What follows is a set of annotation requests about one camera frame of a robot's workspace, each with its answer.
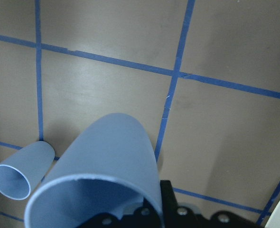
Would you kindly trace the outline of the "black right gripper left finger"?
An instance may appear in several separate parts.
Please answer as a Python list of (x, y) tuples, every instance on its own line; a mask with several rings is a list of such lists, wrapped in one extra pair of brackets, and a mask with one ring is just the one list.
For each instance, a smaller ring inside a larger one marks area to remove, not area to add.
[(161, 228), (162, 222), (156, 210), (147, 199), (136, 206), (131, 213), (117, 217), (111, 213), (99, 213), (78, 225), (79, 228)]

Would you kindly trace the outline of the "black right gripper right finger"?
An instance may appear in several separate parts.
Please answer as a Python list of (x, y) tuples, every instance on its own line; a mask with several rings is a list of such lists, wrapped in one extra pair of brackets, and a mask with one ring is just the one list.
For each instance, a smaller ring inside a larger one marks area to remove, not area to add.
[(221, 210), (210, 218), (178, 204), (171, 181), (161, 180), (163, 223), (166, 228), (260, 228), (252, 221), (232, 212)]

